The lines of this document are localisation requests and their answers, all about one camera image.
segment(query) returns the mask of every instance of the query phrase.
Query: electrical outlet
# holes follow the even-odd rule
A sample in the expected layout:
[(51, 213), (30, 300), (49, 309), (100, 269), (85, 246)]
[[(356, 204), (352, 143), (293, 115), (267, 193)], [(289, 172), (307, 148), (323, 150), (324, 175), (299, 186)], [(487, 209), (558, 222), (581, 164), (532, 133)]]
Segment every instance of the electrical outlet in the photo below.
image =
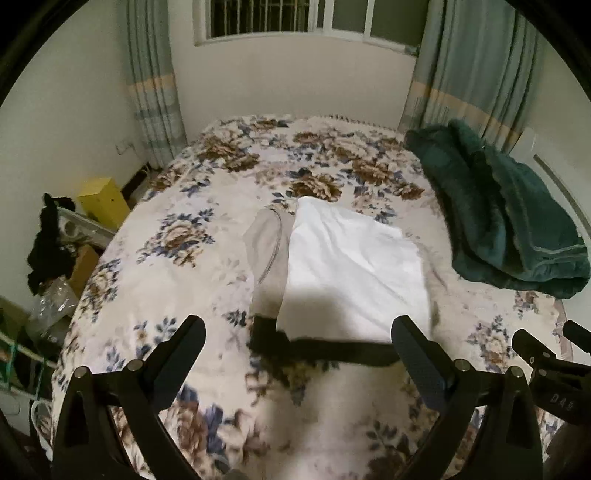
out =
[(134, 148), (134, 141), (131, 137), (125, 137), (123, 140), (115, 144), (115, 149), (119, 155), (123, 155), (130, 148)]

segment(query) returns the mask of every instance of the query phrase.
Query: bed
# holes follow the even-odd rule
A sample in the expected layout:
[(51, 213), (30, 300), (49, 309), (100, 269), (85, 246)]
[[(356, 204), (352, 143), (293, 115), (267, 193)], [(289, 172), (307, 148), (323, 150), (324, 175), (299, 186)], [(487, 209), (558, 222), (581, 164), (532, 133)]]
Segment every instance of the bed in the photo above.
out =
[[(75, 367), (119, 370), (146, 358), (190, 314), (207, 341), (165, 428), (203, 479), (239, 468), (253, 479), (391, 479), (436, 419), (400, 362), (370, 368), (335, 362), (278, 367), (248, 348), (253, 291), (242, 235), (269, 204), (336, 202), (396, 225), (428, 268), (433, 338), (477, 369), (531, 369), (510, 347), (524, 328), (556, 351), (559, 304), (533, 291), (460, 278), (439, 204), (417, 158), (392, 130), (337, 118), (251, 116), (216, 122), (152, 183), (105, 251), (73, 318), (53, 376), (53, 416)], [(148, 466), (120, 410), (113, 412), (133, 467)], [(476, 411), (449, 474), (478, 428)], [(546, 446), (559, 426), (538, 414)]]

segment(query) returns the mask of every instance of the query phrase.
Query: cardboard box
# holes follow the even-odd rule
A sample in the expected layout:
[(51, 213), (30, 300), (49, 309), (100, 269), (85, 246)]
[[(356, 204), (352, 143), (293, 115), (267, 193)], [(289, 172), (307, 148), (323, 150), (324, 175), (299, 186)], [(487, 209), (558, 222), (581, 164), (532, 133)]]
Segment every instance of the cardboard box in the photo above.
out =
[(89, 217), (115, 231), (129, 215), (129, 207), (113, 179), (90, 180), (82, 188), (78, 200)]
[(76, 264), (68, 283), (78, 299), (81, 298), (86, 282), (94, 272), (99, 262), (99, 256), (90, 245), (83, 245), (78, 249)]

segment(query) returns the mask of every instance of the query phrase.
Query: white towel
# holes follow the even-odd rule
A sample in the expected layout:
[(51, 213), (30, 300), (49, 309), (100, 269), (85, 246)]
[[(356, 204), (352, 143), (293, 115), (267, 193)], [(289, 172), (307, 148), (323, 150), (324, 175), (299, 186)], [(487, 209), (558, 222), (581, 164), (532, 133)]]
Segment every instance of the white towel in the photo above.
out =
[(409, 315), (430, 338), (417, 247), (400, 229), (312, 197), (298, 201), (277, 330), (290, 340), (390, 342)]

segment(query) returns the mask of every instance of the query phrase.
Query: curtain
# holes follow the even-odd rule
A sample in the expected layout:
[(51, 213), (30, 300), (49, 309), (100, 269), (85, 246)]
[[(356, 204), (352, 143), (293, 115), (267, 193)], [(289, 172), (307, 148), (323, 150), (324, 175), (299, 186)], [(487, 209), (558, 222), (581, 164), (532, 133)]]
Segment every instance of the curtain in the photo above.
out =
[(399, 130), (461, 118), (508, 152), (524, 128), (538, 31), (505, 0), (431, 0)]
[(148, 161), (166, 167), (187, 145), (168, 37), (167, 0), (120, 0), (126, 78)]

